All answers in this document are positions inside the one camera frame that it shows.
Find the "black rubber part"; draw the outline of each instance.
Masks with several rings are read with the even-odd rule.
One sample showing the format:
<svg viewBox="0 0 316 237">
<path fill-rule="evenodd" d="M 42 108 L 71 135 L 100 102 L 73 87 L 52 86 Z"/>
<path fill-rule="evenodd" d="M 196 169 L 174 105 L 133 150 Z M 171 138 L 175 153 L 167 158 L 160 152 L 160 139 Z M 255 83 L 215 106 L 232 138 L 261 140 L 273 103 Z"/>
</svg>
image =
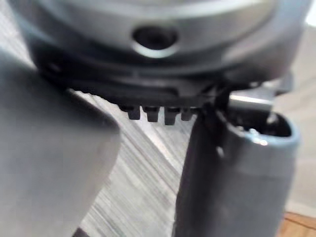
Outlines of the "black rubber part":
<svg viewBox="0 0 316 237">
<path fill-rule="evenodd" d="M 190 109 L 183 109 L 181 114 L 182 121 L 190 121 L 192 119 L 193 113 Z"/>
<path fill-rule="evenodd" d="M 74 233 L 73 237 L 90 237 L 90 236 L 81 228 L 78 228 L 77 231 Z"/>
<path fill-rule="evenodd" d="M 144 112 L 147 114 L 148 122 L 158 122 L 160 107 L 143 107 Z"/>
<path fill-rule="evenodd" d="M 174 125 L 177 114 L 180 113 L 180 108 L 164 108 L 164 124 Z"/>
<path fill-rule="evenodd" d="M 139 120 L 140 119 L 140 108 L 139 106 L 120 106 L 122 111 L 128 113 L 128 118 L 130 120 Z"/>
</svg>

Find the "gray plastic housing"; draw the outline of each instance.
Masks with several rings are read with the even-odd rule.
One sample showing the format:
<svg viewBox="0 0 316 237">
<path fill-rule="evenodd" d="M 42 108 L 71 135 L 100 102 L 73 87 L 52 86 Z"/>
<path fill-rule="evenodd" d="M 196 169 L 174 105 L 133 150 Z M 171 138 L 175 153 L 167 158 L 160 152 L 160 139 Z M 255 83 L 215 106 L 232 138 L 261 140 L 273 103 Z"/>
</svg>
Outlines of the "gray plastic housing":
<svg viewBox="0 0 316 237">
<path fill-rule="evenodd" d="M 274 136 L 241 131 L 215 114 L 197 119 L 173 237 L 276 235 L 300 141 L 298 129 L 278 117 Z"/>
<path fill-rule="evenodd" d="M 116 162 L 117 124 L 2 50 L 0 112 L 0 236 L 72 236 Z"/>
</svg>

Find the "metal bracket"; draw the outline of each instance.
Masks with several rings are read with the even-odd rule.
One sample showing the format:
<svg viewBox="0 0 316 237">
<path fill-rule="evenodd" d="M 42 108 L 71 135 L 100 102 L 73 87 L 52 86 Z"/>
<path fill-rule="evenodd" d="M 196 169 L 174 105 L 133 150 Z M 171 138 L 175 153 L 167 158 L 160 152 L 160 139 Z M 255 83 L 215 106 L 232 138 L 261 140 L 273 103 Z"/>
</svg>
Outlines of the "metal bracket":
<svg viewBox="0 0 316 237">
<path fill-rule="evenodd" d="M 293 89 L 291 73 L 260 87 L 232 91 L 229 95 L 228 113 L 233 123 L 245 129 L 261 130 L 267 124 L 276 96 Z"/>
</svg>

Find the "gear teeth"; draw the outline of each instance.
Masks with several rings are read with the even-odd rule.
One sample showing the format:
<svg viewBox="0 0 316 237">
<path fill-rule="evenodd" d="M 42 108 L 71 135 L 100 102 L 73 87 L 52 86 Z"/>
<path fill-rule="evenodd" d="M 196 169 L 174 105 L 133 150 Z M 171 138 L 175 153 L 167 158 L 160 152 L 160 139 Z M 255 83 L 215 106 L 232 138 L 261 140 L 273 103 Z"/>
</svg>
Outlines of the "gear teeth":
<svg viewBox="0 0 316 237">
<path fill-rule="evenodd" d="M 182 121 L 190 121 L 192 119 L 193 113 L 190 109 L 183 109 L 181 114 Z"/>
<path fill-rule="evenodd" d="M 148 122 L 158 122 L 160 107 L 158 106 L 142 106 L 143 111 L 147 114 Z M 127 106 L 121 105 L 119 108 L 128 113 L 130 120 L 139 120 L 140 119 L 140 106 Z M 165 107 L 164 108 L 164 124 L 165 125 L 174 125 L 176 117 L 178 114 L 181 114 L 182 121 L 190 121 L 194 114 L 197 114 L 199 108 L 179 108 L 179 107 Z"/>
<path fill-rule="evenodd" d="M 147 114 L 148 122 L 158 122 L 160 107 L 144 106 L 143 111 Z"/>
<path fill-rule="evenodd" d="M 139 120 L 140 119 L 140 108 L 139 106 L 120 106 L 122 111 L 128 113 L 128 118 L 130 120 Z"/>
<path fill-rule="evenodd" d="M 177 114 L 181 112 L 180 108 L 165 107 L 164 108 L 164 124 L 174 125 L 176 122 Z"/>
</svg>

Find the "wood grain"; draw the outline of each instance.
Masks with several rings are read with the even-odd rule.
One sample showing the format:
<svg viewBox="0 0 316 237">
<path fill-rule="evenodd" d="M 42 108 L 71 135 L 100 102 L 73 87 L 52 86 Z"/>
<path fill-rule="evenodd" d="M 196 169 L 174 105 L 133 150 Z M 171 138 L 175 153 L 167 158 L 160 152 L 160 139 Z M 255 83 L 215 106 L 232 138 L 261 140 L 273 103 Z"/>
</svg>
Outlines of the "wood grain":
<svg viewBox="0 0 316 237">
<path fill-rule="evenodd" d="M 277 237 L 316 237 L 316 219 L 286 213 Z"/>
<path fill-rule="evenodd" d="M 286 213 L 285 219 L 305 226 L 306 228 L 316 230 L 316 218 L 309 218 L 295 213 Z"/>
</svg>

